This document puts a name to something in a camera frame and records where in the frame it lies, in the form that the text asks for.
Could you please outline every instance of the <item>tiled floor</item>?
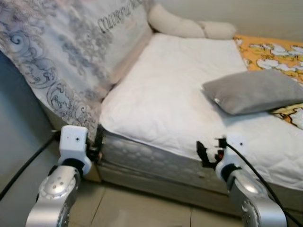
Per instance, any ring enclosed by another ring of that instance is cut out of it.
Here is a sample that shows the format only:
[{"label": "tiled floor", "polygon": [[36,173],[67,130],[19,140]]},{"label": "tiled floor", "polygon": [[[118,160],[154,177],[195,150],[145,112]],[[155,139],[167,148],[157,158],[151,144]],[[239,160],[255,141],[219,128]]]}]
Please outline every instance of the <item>tiled floor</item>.
[{"label": "tiled floor", "polygon": [[241,221],[107,184],[83,182],[70,227],[241,227]]}]

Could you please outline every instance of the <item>yellow bedsheet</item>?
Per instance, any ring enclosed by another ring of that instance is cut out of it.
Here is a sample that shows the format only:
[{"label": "yellow bedsheet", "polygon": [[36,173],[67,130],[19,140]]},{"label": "yellow bedsheet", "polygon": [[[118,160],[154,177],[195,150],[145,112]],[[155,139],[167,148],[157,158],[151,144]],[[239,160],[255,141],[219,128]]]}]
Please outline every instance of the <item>yellow bedsheet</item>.
[{"label": "yellow bedsheet", "polygon": [[[303,86],[303,43],[244,35],[234,40],[248,70],[276,69]],[[303,103],[271,113],[303,130]]]}]

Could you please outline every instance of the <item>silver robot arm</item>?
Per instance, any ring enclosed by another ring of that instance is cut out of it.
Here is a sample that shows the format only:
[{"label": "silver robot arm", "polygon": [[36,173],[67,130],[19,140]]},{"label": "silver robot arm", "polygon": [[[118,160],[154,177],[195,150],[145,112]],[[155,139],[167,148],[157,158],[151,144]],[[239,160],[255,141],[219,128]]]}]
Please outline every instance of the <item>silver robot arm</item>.
[{"label": "silver robot arm", "polygon": [[202,143],[197,142],[197,153],[202,159],[203,167],[213,168],[217,176],[225,181],[229,197],[236,210],[241,213],[245,227],[286,227],[286,217],[283,210],[272,201],[266,188],[249,172],[242,168],[244,162],[222,141],[245,154],[245,141],[236,134],[219,139],[216,162],[211,163]]},{"label": "silver robot arm", "polygon": [[86,156],[87,134],[84,127],[69,125],[62,128],[59,166],[55,166],[41,183],[26,227],[68,226],[81,176],[91,168],[91,161]]},{"label": "silver robot arm", "polygon": [[[68,226],[70,209],[76,201],[81,176],[91,168],[91,161],[86,156],[87,133],[84,127],[62,128],[59,166],[52,169],[41,183],[26,227]],[[224,140],[245,153],[245,142],[241,137],[230,135]],[[227,183],[231,201],[242,213],[245,227],[287,226],[282,209],[269,198],[265,187],[242,169],[243,163],[229,147],[218,151],[215,163],[209,161],[206,150],[202,143],[197,142],[197,153],[203,167],[213,168],[217,176]]]}]

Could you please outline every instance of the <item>wall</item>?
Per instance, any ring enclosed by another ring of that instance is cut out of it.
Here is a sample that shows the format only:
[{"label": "wall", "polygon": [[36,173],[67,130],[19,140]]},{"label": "wall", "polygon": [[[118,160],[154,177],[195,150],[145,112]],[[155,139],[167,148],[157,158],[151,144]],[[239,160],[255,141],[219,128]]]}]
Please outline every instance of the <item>wall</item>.
[{"label": "wall", "polygon": [[226,21],[239,33],[303,41],[302,0],[156,0],[194,20]]},{"label": "wall", "polygon": [[[24,78],[0,53],[0,190],[50,138],[52,127]],[[38,187],[56,164],[58,144],[45,150],[0,202],[0,225],[22,227]]]}]

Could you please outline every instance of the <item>gray pillow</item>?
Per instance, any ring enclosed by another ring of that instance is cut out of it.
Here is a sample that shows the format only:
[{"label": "gray pillow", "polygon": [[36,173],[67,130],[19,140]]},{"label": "gray pillow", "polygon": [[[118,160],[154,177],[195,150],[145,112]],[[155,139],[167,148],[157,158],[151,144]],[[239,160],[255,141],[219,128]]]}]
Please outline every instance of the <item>gray pillow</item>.
[{"label": "gray pillow", "polygon": [[303,102],[299,83],[277,70],[246,71],[203,84],[229,114],[249,114]]}]

